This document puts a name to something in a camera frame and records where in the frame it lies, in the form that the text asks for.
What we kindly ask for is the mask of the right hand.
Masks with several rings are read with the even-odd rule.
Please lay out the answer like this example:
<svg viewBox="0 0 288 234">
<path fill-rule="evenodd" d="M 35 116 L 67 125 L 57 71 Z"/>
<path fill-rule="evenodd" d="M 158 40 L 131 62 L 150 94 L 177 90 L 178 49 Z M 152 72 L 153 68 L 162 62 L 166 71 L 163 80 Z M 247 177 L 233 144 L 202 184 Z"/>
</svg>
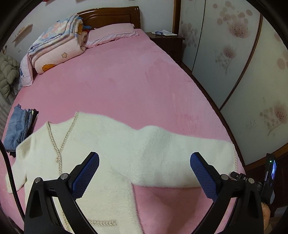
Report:
<svg viewBox="0 0 288 234">
<path fill-rule="evenodd" d="M 269 224 L 270 220 L 270 209 L 267 204 L 261 203 L 262 212 L 263 212 L 263 220 L 264 220 L 264 233 L 270 233 L 272 230 L 271 225 Z"/>
</svg>

